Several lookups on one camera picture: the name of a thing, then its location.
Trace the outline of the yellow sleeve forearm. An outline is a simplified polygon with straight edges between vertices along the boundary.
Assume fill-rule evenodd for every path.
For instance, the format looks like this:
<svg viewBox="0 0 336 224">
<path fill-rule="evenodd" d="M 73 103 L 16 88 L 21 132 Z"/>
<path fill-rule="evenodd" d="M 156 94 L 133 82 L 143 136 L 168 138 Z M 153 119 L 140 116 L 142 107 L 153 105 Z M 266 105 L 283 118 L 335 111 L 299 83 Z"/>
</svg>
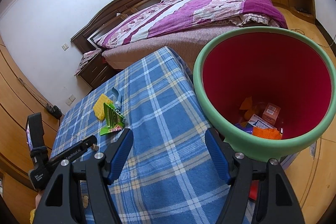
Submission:
<svg viewBox="0 0 336 224">
<path fill-rule="evenodd" d="M 36 209 L 30 211 L 30 224 L 33 224 L 35 218 Z"/>
</svg>

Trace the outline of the left hand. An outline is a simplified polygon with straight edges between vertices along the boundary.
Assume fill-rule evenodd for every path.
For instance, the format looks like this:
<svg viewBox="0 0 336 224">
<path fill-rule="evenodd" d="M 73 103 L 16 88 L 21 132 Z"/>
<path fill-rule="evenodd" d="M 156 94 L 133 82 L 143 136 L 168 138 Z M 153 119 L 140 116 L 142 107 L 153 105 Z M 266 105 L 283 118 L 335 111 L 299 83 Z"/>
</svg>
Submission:
<svg viewBox="0 0 336 224">
<path fill-rule="evenodd" d="M 44 193 L 44 190 L 42 191 L 39 191 L 37 196 L 35 197 L 35 208 L 37 209 L 38 208 L 38 205 L 42 199 L 42 196 L 43 196 L 43 193 Z"/>
</svg>

